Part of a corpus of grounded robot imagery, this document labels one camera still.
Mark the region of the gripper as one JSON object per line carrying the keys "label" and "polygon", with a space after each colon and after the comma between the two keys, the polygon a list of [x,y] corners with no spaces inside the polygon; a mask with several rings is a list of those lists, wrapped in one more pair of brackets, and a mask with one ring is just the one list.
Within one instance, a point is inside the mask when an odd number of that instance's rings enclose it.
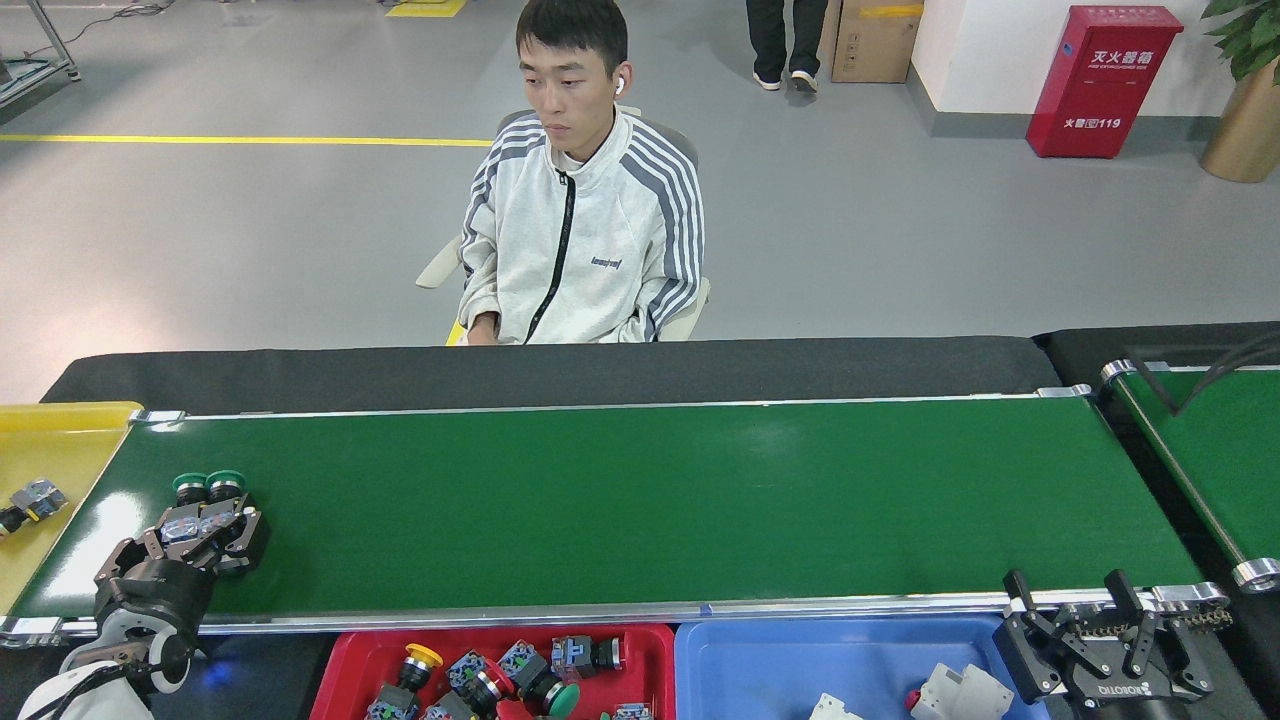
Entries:
{"label": "gripper", "polygon": [[1101,605],[1064,603],[1046,615],[1020,570],[1005,575],[1010,605],[993,639],[1019,696],[1033,705],[1060,692],[1075,719],[1188,719],[1189,706],[1216,689],[1198,646],[1198,633],[1216,623],[1216,585],[1157,585],[1149,602],[1121,570],[1103,585],[1117,629],[1096,676],[1100,657],[1084,630]]}
{"label": "gripper", "polygon": [[198,639],[218,575],[256,569],[271,529],[252,506],[207,505],[205,538],[212,560],[170,559],[155,527],[122,539],[95,575],[95,621],[100,641],[123,641],[131,628],[173,629],[186,641]]}

